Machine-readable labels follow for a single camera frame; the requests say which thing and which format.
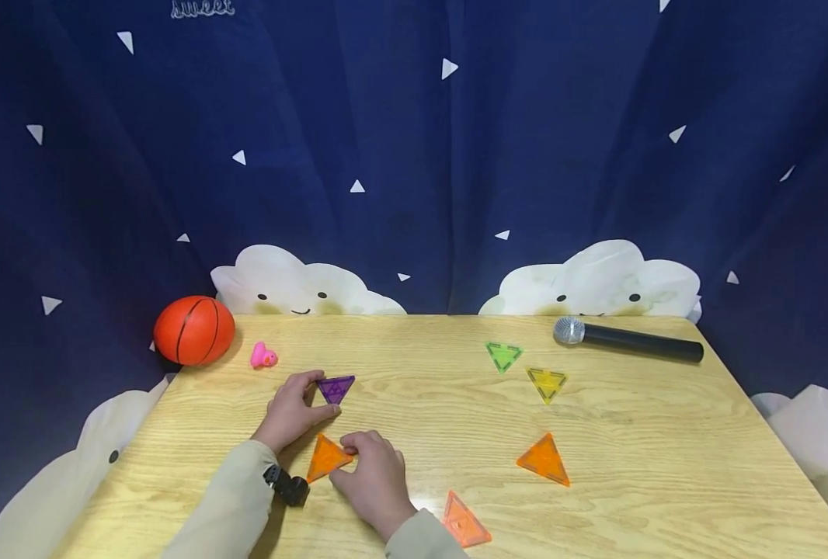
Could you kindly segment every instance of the microphone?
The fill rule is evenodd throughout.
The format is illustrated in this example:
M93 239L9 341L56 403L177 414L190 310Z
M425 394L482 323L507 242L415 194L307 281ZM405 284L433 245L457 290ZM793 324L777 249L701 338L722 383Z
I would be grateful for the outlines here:
M667 338L585 324L575 317L563 317L554 325L554 340L563 345L590 343L612 349L626 349L650 357L665 357L699 363L703 359L703 345L691 340Z

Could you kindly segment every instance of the person's right hand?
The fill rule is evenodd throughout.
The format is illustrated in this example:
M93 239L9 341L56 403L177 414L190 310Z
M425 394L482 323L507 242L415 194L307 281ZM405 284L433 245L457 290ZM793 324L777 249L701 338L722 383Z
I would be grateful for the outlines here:
M416 514L408 497L405 459L377 431L350 433L339 443L346 453L357 454L359 461L353 473L334 470L330 481L349 499L357 515L388 542Z

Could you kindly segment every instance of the black microphone handle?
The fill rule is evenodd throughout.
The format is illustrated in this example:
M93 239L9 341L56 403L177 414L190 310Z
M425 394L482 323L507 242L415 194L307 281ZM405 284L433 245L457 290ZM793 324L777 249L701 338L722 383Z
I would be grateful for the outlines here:
M627 349L629 352L690 361L690 363L699 363L703 359L703 345L699 342L617 330L616 328L593 324L585 324L583 343L614 349Z

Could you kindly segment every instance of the microphone grille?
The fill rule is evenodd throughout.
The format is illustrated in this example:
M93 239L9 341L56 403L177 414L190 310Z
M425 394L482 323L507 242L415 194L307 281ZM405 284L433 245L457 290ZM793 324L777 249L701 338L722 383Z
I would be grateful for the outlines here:
M557 343L579 343L585 338L585 323L575 317L562 317L554 325Z

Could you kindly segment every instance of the person's left hand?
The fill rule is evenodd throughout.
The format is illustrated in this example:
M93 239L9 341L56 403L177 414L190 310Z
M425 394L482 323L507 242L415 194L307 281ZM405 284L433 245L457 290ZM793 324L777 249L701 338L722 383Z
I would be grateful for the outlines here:
M273 399L268 402L265 418L250 438L263 443L275 454L280 454L280 451L315 424L338 415L338 405L328 404L310 408L304 402L304 393L308 387L322 378L322 370L290 375L287 382L277 389Z

